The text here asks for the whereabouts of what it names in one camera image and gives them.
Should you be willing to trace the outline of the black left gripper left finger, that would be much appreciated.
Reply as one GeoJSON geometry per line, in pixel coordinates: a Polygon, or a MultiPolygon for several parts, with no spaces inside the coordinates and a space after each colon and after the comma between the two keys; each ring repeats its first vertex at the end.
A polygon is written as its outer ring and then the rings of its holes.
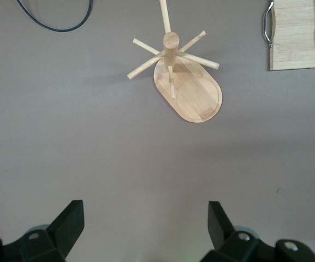
{"type": "Polygon", "coordinates": [[[4,245],[0,261],[65,261],[84,229],[84,203],[73,200],[46,228],[34,228],[4,245]]]}

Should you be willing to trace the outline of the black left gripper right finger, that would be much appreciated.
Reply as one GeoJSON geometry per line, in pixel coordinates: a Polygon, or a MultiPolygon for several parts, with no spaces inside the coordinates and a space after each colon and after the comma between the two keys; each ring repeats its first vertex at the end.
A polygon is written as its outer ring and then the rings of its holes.
{"type": "Polygon", "coordinates": [[[236,230],[218,201],[209,201],[207,228],[213,244],[202,261],[315,261],[304,243],[281,239],[271,247],[253,234],[236,230]]]}

